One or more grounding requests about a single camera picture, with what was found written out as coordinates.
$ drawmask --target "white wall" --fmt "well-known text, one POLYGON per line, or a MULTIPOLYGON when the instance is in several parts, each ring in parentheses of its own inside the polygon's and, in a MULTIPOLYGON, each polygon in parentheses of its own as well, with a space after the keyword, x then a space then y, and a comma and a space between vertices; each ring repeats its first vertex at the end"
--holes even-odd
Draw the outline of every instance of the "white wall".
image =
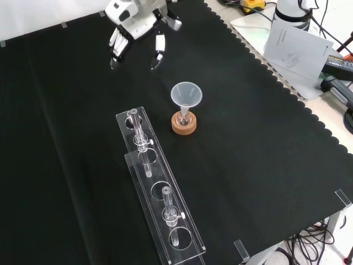
POLYGON ((104 10, 110 0, 0 0, 0 41, 104 10))

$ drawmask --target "cable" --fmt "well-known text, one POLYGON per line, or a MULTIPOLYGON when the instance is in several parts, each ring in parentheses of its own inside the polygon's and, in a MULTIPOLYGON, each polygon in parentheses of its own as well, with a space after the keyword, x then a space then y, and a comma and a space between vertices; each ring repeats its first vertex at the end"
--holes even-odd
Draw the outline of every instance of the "cable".
POLYGON ((311 227, 300 232, 299 234, 291 236, 288 240, 286 240, 286 242, 290 250, 289 253, 286 252, 289 255, 288 260, 290 265, 300 265, 298 260, 295 257, 296 244, 299 245, 299 250, 301 254, 304 256, 306 260, 310 262, 311 265, 313 265, 313 262, 316 262, 316 261, 317 261, 316 264, 319 265, 325 249, 325 245, 332 245, 335 242, 335 238, 332 235, 332 233, 328 230, 328 223, 325 224, 324 221, 320 221, 320 225, 312 225, 311 227), (331 235, 333 239, 332 242, 326 242, 327 233, 331 235), (320 253, 318 248, 315 246, 315 244, 319 242, 323 244, 323 250, 320 253), (313 250, 313 255, 314 255, 313 257, 311 256, 307 248, 307 246, 309 245, 313 250))
POLYGON ((338 39, 336 39, 335 37, 333 37, 330 32, 328 32, 327 30, 325 30, 325 29, 317 22, 317 20, 316 20, 316 19, 314 18, 314 16, 313 16, 313 9, 315 9, 315 8, 311 8, 310 10, 303 8, 303 7, 302 7, 302 1, 303 1, 303 0, 298 0, 299 8, 308 14, 308 16, 311 18, 311 20, 314 21, 317 26, 319 26, 320 30, 322 30, 323 32, 327 33, 331 38, 333 38, 335 41, 337 41, 343 48, 345 48, 345 49, 353 56, 353 53, 352 53, 341 41, 339 41, 338 39))
POLYGON ((343 123, 346 129, 353 134, 353 111, 351 109, 348 109, 343 115, 343 123))
POLYGON ((342 224, 342 226, 340 227, 340 229, 342 229, 343 227, 345 227, 346 223, 347 223, 347 216, 344 216, 343 224, 342 224))
POLYGON ((268 4, 275 4, 275 5, 277 5, 276 2, 265 2, 265 6, 268 5, 268 4))
MULTIPOLYGON (((326 0, 326 7, 325 7, 325 12, 324 15, 322 17, 321 23, 320 23, 320 31, 319 31, 319 35, 321 36, 321 31, 322 31, 322 23, 324 22, 324 18, 326 16, 326 12, 327 12, 327 6, 329 5, 329 0, 326 0)), ((326 35, 325 32, 322 31, 322 34, 324 35, 325 39, 326 39, 326 35)))
POLYGON ((319 257, 319 259, 318 259, 318 263, 317 263, 317 265, 319 265, 320 264, 320 261, 321 261, 321 258, 322 258, 322 255, 324 254, 324 251, 325 251, 325 246, 326 246, 326 244, 325 244, 325 240, 326 240, 326 233, 327 233, 327 231, 329 231, 329 230, 327 230, 327 227, 328 227, 328 225, 329 225, 329 222, 330 222, 330 219, 328 220, 328 222, 327 222, 327 226, 326 226, 326 230, 325 230, 325 233, 324 233, 324 242, 323 242, 323 245, 322 245, 322 250, 321 250, 321 254, 320 254, 320 257, 319 257))
POLYGON ((262 15, 264 18, 266 18, 267 20, 269 20, 272 23, 272 20, 267 15, 262 14, 260 11, 256 10, 255 8, 243 6, 242 4, 238 3, 239 1, 218 0, 218 2, 226 7, 242 7, 242 8, 250 9, 250 10, 262 15))

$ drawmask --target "table leg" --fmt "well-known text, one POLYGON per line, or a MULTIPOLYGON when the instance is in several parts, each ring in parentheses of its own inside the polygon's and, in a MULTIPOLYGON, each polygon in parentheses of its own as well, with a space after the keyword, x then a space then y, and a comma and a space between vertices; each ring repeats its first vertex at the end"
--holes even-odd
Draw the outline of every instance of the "table leg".
POLYGON ((327 230, 329 230, 332 234, 335 231, 338 231, 340 229, 340 227, 342 226, 343 221, 344 221, 344 216, 346 215, 347 209, 348 209, 348 207, 346 207, 345 209, 338 211, 337 213, 330 216, 329 225, 327 227, 327 230))

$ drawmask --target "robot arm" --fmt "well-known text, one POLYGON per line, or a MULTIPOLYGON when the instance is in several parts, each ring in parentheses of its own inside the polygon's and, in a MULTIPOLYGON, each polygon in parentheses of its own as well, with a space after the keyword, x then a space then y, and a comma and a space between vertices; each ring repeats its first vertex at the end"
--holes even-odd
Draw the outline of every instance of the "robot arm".
MULTIPOLYGON (((167 8, 165 0, 112 0, 105 10, 108 18, 117 25, 109 46, 113 58, 110 67, 115 69, 124 60, 125 54, 135 41, 152 34, 160 21, 174 30, 179 30, 181 21, 167 8)), ((165 37, 156 35, 156 55, 151 61, 151 70, 156 69, 165 52, 165 37)))

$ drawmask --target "test tube rack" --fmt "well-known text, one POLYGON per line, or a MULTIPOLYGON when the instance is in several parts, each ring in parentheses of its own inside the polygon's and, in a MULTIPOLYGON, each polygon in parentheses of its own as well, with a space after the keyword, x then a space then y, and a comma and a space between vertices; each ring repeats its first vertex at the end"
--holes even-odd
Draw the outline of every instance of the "test tube rack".
POLYGON ((132 180, 163 265, 201 265, 206 248, 143 107, 116 116, 132 180))

